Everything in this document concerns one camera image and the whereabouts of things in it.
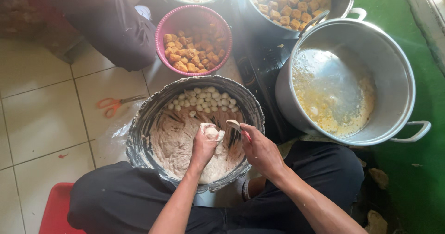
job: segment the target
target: boiling water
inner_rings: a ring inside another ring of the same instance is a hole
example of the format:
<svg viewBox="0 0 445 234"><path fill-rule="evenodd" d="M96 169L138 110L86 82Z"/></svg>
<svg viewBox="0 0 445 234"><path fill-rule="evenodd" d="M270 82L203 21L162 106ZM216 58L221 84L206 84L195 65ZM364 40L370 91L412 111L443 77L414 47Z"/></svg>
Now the boiling water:
<svg viewBox="0 0 445 234"><path fill-rule="evenodd" d="M348 137L362 129L374 108L375 85L367 66L343 47L300 49L292 79L304 112L321 129Z"/></svg>

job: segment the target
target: person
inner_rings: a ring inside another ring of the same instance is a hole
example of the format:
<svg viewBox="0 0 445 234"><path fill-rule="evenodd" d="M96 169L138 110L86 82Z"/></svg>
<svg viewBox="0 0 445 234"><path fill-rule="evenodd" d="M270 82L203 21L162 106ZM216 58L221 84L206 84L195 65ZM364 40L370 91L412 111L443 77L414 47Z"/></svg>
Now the person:
<svg viewBox="0 0 445 234"><path fill-rule="evenodd" d="M72 27L118 67L138 71L156 59L156 26L146 6L134 7L128 0L33 1L48 18L54 17L53 8L61 11Z"/></svg>
<svg viewBox="0 0 445 234"><path fill-rule="evenodd" d="M67 220L87 234L333 233L365 234L345 211L364 174L344 146L297 141L283 160L255 127L241 124L248 162L262 177L244 186L248 199L233 208L194 206L198 180L217 142L198 131L177 188L155 169L122 161L81 177L71 191Z"/></svg>

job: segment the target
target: hand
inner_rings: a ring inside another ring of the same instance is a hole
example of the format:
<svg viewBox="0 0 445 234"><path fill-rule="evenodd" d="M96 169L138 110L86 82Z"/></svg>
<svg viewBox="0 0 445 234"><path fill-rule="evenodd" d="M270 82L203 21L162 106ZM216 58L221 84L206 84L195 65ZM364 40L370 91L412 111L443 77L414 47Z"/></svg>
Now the hand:
<svg viewBox="0 0 445 234"><path fill-rule="evenodd" d="M250 143L247 137L242 138L248 162L272 182L286 174L287 166L277 146L254 126L241 123L240 127L248 132L252 139L252 143Z"/></svg>
<svg viewBox="0 0 445 234"><path fill-rule="evenodd" d="M201 128L198 129L193 140L192 157L190 158L189 167L193 166L198 168L201 172L203 171L207 163L209 163L210 159L212 159L215 154L216 146L218 146L216 139L218 139L218 136L216 136L215 139L209 139L202 133Z"/></svg>

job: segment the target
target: green floor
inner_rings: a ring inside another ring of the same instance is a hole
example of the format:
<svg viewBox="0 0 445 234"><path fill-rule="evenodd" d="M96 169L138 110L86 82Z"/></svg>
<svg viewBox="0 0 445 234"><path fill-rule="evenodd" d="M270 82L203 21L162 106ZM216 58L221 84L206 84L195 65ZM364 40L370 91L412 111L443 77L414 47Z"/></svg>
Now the green floor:
<svg viewBox="0 0 445 234"><path fill-rule="evenodd" d="M389 175L388 190L410 234L445 233L444 77L407 0L355 0L354 7L365 9L365 21L387 32L408 56L416 79L416 104L410 121L432 123L431 131L416 143L386 142L373 147L379 166ZM417 130L412 126L397 136L409 137Z"/></svg>

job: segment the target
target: red plastic stool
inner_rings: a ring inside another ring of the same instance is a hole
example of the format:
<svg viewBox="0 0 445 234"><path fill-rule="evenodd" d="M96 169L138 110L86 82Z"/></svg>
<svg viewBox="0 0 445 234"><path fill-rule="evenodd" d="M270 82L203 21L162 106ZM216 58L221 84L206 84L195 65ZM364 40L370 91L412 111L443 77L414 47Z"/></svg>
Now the red plastic stool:
<svg viewBox="0 0 445 234"><path fill-rule="evenodd" d="M70 192L73 183L58 183L49 192L39 234L85 234L66 221L70 209Z"/></svg>

